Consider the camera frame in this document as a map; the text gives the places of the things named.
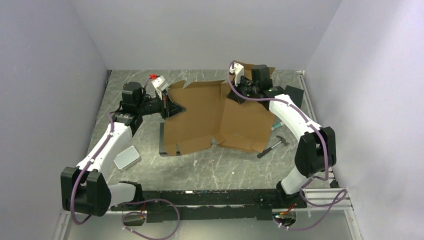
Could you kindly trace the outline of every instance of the white container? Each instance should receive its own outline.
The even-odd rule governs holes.
[[[120,154],[116,155],[114,162],[116,164],[116,167],[119,170],[122,170],[123,168],[127,167],[128,165],[139,159],[140,154],[137,152],[136,148],[134,146],[130,146]]]

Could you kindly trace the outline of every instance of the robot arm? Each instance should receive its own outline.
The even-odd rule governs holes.
[[[109,170],[122,147],[136,133],[143,122],[143,116],[160,113],[162,118],[166,119],[186,110],[168,96],[168,81],[162,76],[151,75],[151,78],[156,90],[155,97],[146,94],[146,89],[138,82],[126,83],[122,90],[122,109],[113,113],[112,121],[99,142],[76,167],[66,167],[62,171],[60,184],[64,210],[71,210],[72,191],[75,186],[73,202],[75,212],[78,213],[100,217],[111,206],[143,200],[140,184],[120,182],[109,186],[104,173]]]
[[[336,164],[336,140],[331,127],[321,127],[318,123],[306,116],[292,101],[285,90],[280,86],[273,86],[269,69],[266,65],[256,65],[252,68],[252,80],[247,79],[244,67],[235,63],[229,69],[234,75],[235,90],[244,97],[267,99],[258,101],[267,110],[281,119],[298,141],[295,167],[290,174],[278,182],[277,189],[283,190],[284,198],[297,194],[301,187],[308,182],[314,174],[325,170],[324,150],[316,131],[323,136],[328,156],[328,167]],[[227,97],[239,104],[246,99],[239,97],[231,91]]]

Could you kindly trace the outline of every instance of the cardboard box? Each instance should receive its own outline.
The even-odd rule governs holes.
[[[244,75],[252,79],[252,64],[244,66]],[[270,67],[272,74],[275,68]],[[275,115],[253,101],[243,104],[227,99],[230,86],[224,80],[192,82],[183,88],[178,81],[168,88],[170,98],[186,108],[167,118],[164,125],[164,148],[175,156],[211,147],[212,138],[220,147],[247,152],[262,152],[267,146]]]

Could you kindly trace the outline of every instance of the brown cardboard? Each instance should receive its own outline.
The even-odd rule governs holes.
[[[251,79],[253,64],[238,63]],[[169,86],[170,98],[186,108],[165,120],[163,143],[169,155],[177,154],[177,146],[181,154],[208,149],[212,138],[220,147],[247,152],[262,152],[267,146],[275,116],[257,102],[227,99],[231,89],[223,82],[192,82],[183,88],[182,80]]]

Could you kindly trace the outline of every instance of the gray marble surface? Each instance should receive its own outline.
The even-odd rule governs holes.
[[[121,90],[127,82],[144,83],[149,74],[165,76],[171,83],[186,80],[186,85],[194,81],[224,80],[226,70],[114,70],[111,73],[101,103],[89,151],[104,134],[108,118],[107,112],[114,111],[121,100]],[[274,85],[290,85],[302,88],[296,71],[275,70],[272,74]],[[154,95],[151,84],[147,93]],[[308,116],[311,113],[303,97],[301,110]],[[159,149],[159,127],[162,118],[159,114],[143,117],[143,123],[124,149],[134,145],[141,160],[124,170],[115,164],[104,171],[107,182],[119,181],[141,183],[144,190],[212,190],[212,189],[265,189],[275,188],[278,181],[286,177],[295,166],[294,156],[297,149],[295,136],[286,126],[271,133],[268,147],[278,142],[276,135],[284,137],[288,146],[278,145],[266,156],[258,159],[256,153],[212,147],[200,152],[182,156],[161,157]],[[328,182],[315,180],[309,188],[329,188]]]

